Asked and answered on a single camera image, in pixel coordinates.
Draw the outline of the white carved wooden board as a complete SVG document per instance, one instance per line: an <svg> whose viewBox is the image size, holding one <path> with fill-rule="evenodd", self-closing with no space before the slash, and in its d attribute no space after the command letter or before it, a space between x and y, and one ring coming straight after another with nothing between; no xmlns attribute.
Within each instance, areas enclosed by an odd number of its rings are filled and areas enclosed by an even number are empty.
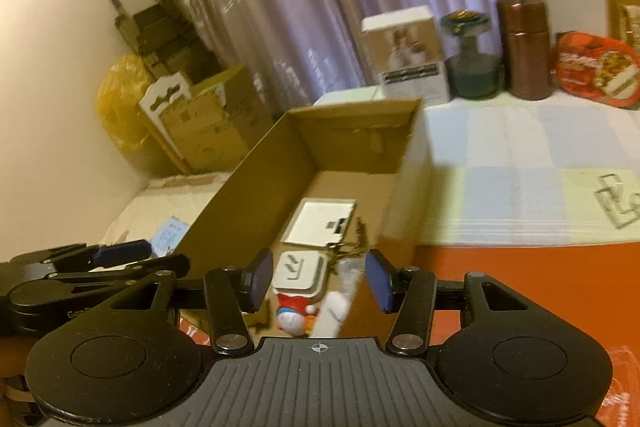
<svg viewBox="0 0 640 427"><path fill-rule="evenodd" d="M160 77L152 82L138 102L145 128L182 174L191 174L192 168L171 138L163 122L163 113L172 103L190 100L190 98L190 82L181 72L176 72L174 75Z"/></svg>

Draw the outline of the red cat figurine toy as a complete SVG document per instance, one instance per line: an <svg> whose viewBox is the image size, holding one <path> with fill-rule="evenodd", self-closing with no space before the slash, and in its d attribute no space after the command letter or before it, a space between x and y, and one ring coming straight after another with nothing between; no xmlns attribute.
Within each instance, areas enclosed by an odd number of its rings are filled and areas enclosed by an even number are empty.
<svg viewBox="0 0 640 427"><path fill-rule="evenodd" d="M277 322L292 337L308 336L317 320L318 308L306 297L278 295Z"/></svg>

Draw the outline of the pastel checkered tablecloth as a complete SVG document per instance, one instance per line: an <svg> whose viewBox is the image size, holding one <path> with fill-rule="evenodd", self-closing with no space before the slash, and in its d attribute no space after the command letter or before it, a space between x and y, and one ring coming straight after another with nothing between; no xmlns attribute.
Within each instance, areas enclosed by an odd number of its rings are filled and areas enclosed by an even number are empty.
<svg viewBox="0 0 640 427"><path fill-rule="evenodd" d="M449 246L635 242L597 202L599 176L639 193L639 114L562 91L538 102L501 93L425 111L437 176L422 241Z"/></svg>

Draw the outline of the black folding hand cart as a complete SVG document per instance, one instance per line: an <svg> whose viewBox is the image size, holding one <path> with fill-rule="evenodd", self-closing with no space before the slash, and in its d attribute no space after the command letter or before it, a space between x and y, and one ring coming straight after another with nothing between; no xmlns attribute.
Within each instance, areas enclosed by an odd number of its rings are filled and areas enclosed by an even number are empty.
<svg viewBox="0 0 640 427"><path fill-rule="evenodd" d="M154 79L183 72L198 84L224 70L174 0L155 0L137 13L120 0L111 2L117 12L115 28Z"/></svg>

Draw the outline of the dark green glass jar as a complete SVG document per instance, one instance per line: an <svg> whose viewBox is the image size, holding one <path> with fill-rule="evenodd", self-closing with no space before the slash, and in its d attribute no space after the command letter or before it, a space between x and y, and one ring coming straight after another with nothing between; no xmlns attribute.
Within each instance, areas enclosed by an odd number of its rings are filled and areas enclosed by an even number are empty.
<svg viewBox="0 0 640 427"><path fill-rule="evenodd" d="M440 28L458 42L458 52L445 62L454 94L468 100L496 95L500 58L478 48L478 38L491 28L490 16L470 10L451 12L440 19Z"/></svg>

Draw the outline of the brown cylindrical canister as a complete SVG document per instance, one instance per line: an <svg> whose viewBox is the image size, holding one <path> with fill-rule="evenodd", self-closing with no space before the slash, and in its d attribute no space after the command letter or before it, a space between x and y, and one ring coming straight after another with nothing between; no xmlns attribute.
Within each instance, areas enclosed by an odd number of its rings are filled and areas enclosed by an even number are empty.
<svg viewBox="0 0 640 427"><path fill-rule="evenodd" d="M544 0L497 0L506 90L522 100L552 93L551 42Z"/></svg>

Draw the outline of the red oval food tin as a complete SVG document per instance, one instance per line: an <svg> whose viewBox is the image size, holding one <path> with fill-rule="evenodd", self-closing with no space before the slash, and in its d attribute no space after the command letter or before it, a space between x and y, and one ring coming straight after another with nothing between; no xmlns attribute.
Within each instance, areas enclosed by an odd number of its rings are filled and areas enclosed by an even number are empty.
<svg viewBox="0 0 640 427"><path fill-rule="evenodd" d="M617 108L639 106L639 57L631 46L569 31L559 34L554 49L555 75L564 91Z"/></svg>

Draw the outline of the brown cardboard box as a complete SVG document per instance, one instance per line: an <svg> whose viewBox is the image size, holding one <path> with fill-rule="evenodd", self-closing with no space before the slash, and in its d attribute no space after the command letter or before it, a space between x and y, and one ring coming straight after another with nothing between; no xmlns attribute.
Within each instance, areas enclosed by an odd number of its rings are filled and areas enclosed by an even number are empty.
<svg viewBox="0 0 640 427"><path fill-rule="evenodd" d="M282 234L305 197L352 199L369 244L397 268L420 242L432 171L417 98L319 105L280 118L227 179L178 245L192 279L246 265Z"/></svg>

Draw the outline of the yellow plastic bag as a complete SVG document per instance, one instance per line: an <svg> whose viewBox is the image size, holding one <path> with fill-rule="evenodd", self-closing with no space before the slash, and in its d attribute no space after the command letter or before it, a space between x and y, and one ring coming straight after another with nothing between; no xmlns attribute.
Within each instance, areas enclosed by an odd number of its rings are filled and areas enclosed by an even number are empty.
<svg viewBox="0 0 640 427"><path fill-rule="evenodd" d="M149 138L139 116L139 102L152 81L142 58L126 54L116 61L100 84L96 113L105 133L124 153L141 150Z"/></svg>

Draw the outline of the clear plastic packet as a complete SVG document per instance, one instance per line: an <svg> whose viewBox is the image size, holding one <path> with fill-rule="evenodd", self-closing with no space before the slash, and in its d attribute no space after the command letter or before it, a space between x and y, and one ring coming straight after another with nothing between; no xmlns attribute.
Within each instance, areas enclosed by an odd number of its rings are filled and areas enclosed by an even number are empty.
<svg viewBox="0 0 640 427"><path fill-rule="evenodd" d="M337 275L340 293L351 303L354 300L361 277L364 273L364 258L351 257L337 261Z"/></svg>

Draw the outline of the white product box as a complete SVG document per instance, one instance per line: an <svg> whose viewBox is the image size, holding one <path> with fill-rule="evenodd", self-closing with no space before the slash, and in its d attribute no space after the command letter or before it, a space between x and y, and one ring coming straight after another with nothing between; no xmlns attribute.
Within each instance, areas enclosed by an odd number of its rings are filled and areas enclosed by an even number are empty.
<svg viewBox="0 0 640 427"><path fill-rule="evenodd" d="M365 17L361 35L384 98L451 100L436 20L425 5Z"/></svg>

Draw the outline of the white flat square box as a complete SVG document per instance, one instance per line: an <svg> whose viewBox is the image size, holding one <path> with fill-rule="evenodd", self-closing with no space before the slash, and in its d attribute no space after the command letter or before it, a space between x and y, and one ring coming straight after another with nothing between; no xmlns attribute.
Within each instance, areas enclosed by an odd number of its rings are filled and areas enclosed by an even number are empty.
<svg viewBox="0 0 640 427"><path fill-rule="evenodd" d="M356 206L355 199L305 197L288 221L281 242L318 248L341 243Z"/></svg>

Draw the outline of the white power adapter plug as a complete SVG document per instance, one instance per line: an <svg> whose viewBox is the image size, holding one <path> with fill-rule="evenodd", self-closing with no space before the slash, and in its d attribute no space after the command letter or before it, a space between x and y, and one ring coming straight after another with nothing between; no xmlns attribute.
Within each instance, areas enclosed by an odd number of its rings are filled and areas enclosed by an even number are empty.
<svg viewBox="0 0 640 427"><path fill-rule="evenodd" d="M304 297L316 303L323 295L329 261L321 251L285 251L274 269L274 295Z"/></svg>

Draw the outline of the red printed cardboard mat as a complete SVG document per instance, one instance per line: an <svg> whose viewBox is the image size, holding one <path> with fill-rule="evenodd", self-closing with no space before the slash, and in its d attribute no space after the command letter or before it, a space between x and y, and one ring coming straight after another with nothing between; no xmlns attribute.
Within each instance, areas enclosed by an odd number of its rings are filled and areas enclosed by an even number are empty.
<svg viewBox="0 0 640 427"><path fill-rule="evenodd" d="M183 239L178 253L191 260L189 277L204 275L224 261L240 265L255 251L241 243ZM380 247L395 265L393 242ZM577 326L605 347L613 361L613 384L598 418L605 426L639 426L639 243L568 247L416 247L410 265L439 279L461 281L484 272ZM366 284L358 289L341 337L384 340L393 317L378 311Z"/></svg>

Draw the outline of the stacked cardboard boxes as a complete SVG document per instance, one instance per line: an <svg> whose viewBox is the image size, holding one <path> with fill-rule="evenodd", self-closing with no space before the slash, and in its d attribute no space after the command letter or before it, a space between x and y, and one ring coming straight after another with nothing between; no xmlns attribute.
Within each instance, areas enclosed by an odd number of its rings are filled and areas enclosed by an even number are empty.
<svg viewBox="0 0 640 427"><path fill-rule="evenodd" d="M234 170L273 125L244 65L192 87L190 100L172 103L163 122L197 173Z"/></svg>

